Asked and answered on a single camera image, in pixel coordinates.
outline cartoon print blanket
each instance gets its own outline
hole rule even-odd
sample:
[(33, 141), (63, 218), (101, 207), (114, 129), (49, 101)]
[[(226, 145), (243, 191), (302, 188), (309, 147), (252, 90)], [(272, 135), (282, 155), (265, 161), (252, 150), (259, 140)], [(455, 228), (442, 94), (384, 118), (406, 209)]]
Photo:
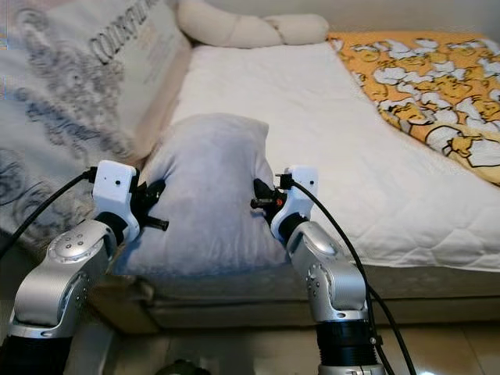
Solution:
[(500, 48), (480, 34), (332, 33), (390, 125), (500, 186)]

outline black cable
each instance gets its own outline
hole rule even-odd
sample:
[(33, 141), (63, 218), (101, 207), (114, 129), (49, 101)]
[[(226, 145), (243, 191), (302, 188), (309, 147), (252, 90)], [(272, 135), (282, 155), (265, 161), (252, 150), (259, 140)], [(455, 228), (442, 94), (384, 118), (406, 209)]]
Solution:
[(53, 195), (51, 195), (45, 202), (35, 209), (31, 215), (27, 217), (26, 220), (17, 228), (16, 232), (7, 240), (4, 246), (0, 249), (0, 259), (7, 253), (7, 251), (14, 245), (14, 243), (21, 237), (24, 231), (40, 216), (42, 212), (47, 209), (57, 198), (71, 189), (74, 185), (78, 184), (82, 180), (91, 179), (92, 170), (87, 170), (83, 172), (80, 176), (73, 178), (66, 185), (61, 187), (58, 191), (56, 191)]
[[(415, 367), (413, 365), (413, 362), (411, 360), (410, 354), (408, 352), (408, 349), (405, 345), (405, 342), (403, 340), (403, 337), (401, 335), (401, 332), (399, 331), (398, 325), (395, 323), (394, 317), (391, 315), (391, 312), (389, 311), (388, 307), (385, 305), (384, 301), (380, 298), (380, 296), (371, 288), (371, 286), (368, 284), (368, 279), (366, 277), (365, 269), (363, 267), (363, 264), (361, 263), (361, 259), (358, 256), (358, 253), (354, 249), (354, 246), (352, 246), (352, 243), (350, 242), (349, 238), (347, 235), (344, 233), (340, 225), (338, 225), (337, 221), (332, 217), (332, 215), (328, 212), (326, 207), (314, 196), (313, 193), (311, 193), (309, 190), (307, 190), (305, 187), (300, 185), (296, 181), (291, 182), (292, 186), (295, 186), (298, 190), (300, 190), (302, 193), (307, 195), (309, 199), (311, 199), (321, 210), (321, 212), (328, 218), (328, 220), (332, 223), (332, 225), (335, 227), (335, 230), (340, 234), (342, 240), (344, 243), (347, 245), (349, 251), (351, 252), (352, 258), (355, 261), (356, 266), (358, 267), (359, 272), (361, 273), (361, 276), (365, 282), (366, 285), (366, 308), (368, 310), (368, 317), (370, 321), (370, 326), (372, 328), (373, 335), (377, 336), (377, 328), (375, 327), (375, 317), (373, 314), (373, 304), (370, 298), (370, 294), (374, 296), (374, 298), (379, 302), (382, 301), (380, 304), (380, 307), (384, 310), (384, 312), (389, 313), (391, 318), (389, 319), (389, 316), (387, 316), (387, 319), (389, 320), (389, 324), (391, 325), (392, 330), (394, 331), (394, 334), (396, 338), (398, 339), (398, 344), (399, 348), (401, 349), (401, 352), (403, 354), (403, 357), (405, 358), (406, 365), (408, 367), (408, 371), (410, 375), (416, 375)], [(384, 354), (384, 351), (380, 345), (376, 345), (377, 352), (379, 354), (380, 360), (383, 362), (384, 367), (386, 370), (391, 374), (394, 373), (394, 371), (391, 368), (391, 365), (387, 361), (387, 357)]]

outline tiled floor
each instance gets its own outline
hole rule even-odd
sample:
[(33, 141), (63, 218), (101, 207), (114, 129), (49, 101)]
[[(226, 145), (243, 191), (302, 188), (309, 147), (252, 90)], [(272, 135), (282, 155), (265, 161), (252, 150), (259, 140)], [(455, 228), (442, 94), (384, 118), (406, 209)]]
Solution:
[[(406, 375), (394, 336), (381, 333), (395, 373)], [(403, 327), (402, 333), (419, 375), (500, 374), (500, 324)], [(154, 375), (179, 358), (212, 375), (312, 375), (319, 362), (314, 330), (173, 332), (123, 340), (106, 375)]]

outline white bed sheet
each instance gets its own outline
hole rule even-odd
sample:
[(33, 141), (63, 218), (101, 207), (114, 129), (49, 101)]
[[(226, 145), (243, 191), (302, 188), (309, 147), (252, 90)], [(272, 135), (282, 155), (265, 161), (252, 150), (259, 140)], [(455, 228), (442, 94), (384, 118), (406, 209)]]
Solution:
[(327, 43), (196, 48), (173, 120), (217, 112), (270, 125), (276, 173), (319, 169), (365, 264), (500, 271), (500, 189), (386, 124)]

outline pillow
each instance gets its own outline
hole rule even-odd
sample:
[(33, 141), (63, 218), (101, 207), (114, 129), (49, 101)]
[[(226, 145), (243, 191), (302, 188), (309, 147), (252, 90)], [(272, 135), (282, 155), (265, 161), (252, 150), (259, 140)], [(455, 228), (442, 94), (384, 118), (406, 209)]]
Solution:
[(184, 33), (216, 47), (255, 48), (321, 43), (328, 32), (328, 22), (315, 14), (261, 19), (224, 12), (203, 0), (181, 0), (178, 18)]
[(142, 180), (164, 179), (150, 215), (170, 222), (166, 232), (146, 227), (116, 260), (114, 272), (148, 280), (236, 273), (285, 262), (261, 212), (253, 211), (253, 180), (273, 186), (265, 158), (268, 126), (210, 114), (168, 129), (146, 163)]
[[(0, 51), (0, 227), (10, 233), (99, 160), (140, 165), (170, 120), (190, 59), (163, 1), (38, 3), (10, 2), (0, 20), (0, 32), (9, 25)], [(90, 190), (61, 197), (28, 228), (27, 245), (88, 215)]]

